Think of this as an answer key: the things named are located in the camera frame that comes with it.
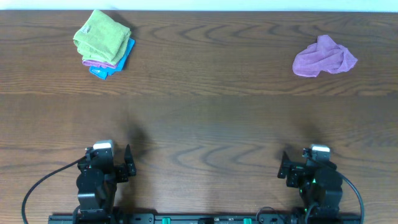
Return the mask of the purple microfibre cloth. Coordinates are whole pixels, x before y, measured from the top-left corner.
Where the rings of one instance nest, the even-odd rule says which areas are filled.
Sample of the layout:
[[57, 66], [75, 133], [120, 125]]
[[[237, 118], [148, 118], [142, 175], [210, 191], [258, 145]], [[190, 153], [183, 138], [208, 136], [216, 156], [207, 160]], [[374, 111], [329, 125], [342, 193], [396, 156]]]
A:
[[351, 70], [358, 59], [329, 35], [319, 35], [317, 42], [298, 53], [292, 71], [301, 77], [317, 77], [320, 72], [337, 74]]

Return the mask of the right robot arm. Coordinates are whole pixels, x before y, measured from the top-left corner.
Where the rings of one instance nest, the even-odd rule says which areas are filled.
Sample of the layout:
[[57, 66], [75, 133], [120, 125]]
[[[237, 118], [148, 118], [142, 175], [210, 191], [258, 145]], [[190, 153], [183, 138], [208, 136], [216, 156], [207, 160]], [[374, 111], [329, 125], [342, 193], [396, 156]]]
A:
[[306, 162], [294, 162], [284, 152], [277, 174], [286, 186], [299, 189], [304, 208], [298, 223], [333, 223], [338, 220], [343, 179], [330, 161], [330, 148], [312, 144], [303, 150]]

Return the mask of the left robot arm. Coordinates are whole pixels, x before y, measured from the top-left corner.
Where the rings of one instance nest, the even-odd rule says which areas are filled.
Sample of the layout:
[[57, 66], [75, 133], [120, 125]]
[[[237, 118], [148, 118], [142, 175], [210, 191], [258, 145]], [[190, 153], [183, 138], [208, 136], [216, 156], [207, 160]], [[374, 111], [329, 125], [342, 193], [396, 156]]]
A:
[[78, 162], [80, 175], [76, 180], [79, 206], [73, 212], [73, 223], [122, 223], [123, 215], [114, 208], [119, 183], [136, 175], [136, 166], [129, 145], [124, 162], [114, 163], [114, 144], [111, 140], [96, 142], [87, 147]]

